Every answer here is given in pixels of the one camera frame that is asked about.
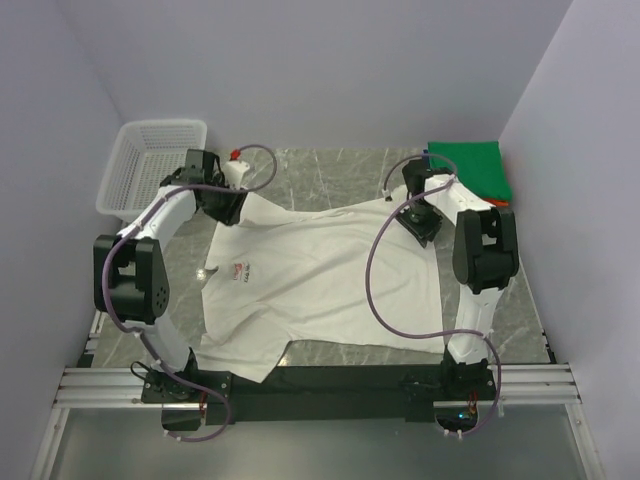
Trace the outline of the white t shirt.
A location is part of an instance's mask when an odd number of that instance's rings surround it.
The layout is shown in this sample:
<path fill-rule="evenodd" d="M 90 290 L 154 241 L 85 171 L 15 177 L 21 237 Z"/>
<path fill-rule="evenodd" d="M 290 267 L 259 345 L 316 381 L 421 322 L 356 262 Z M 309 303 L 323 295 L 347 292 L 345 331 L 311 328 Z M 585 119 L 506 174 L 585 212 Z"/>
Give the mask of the white t shirt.
<path fill-rule="evenodd" d="M 389 220 L 405 195 L 320 212 L 250 195 L 212 237 L 199 367 L 259 382 L 300 340 L 442 353 L 435 248 Z"/>

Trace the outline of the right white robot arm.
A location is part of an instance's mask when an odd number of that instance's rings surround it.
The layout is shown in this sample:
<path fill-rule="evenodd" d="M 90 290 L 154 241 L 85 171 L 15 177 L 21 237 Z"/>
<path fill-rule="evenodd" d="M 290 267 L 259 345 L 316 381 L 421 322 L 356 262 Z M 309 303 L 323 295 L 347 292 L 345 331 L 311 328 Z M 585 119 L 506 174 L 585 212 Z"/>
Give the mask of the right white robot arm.
<path fill-rule="evenodd" d="M 459 304 L 438 378 L 444 395 L 460 399 L 492 381 L 485 340 L 498 301 L 519 269 L 515 215 L 482 200 L 446 167 L 432 169 L 414 159 L 402 175 L 411 203 L 396 220 L 421 246 L 433 242 L 445 219 L 454 225 L 452 268 Z"/>

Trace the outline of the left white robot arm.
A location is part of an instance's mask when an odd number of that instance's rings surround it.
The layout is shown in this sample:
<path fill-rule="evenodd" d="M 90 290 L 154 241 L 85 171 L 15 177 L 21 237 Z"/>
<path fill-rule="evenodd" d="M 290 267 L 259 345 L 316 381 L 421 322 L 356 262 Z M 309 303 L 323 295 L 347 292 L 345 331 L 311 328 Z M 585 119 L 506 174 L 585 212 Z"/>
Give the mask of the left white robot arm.
<path fill-rule="evenodd" d="M 94 302 L 124 333 L 140 338 L 176 401 L 193 399 L 200 388 L 197 360 L 168 314 L 169 279 L 164 249 L 179 228 L 201 211 L 225 226 L 239 222 L 247 193 L 241 187 L 249 167 L 241 151 L 222 163 L 218 155 L 189 149 L 185 165 L 165 177 L 151 203 L 116 235 L 93 245 Z"/>

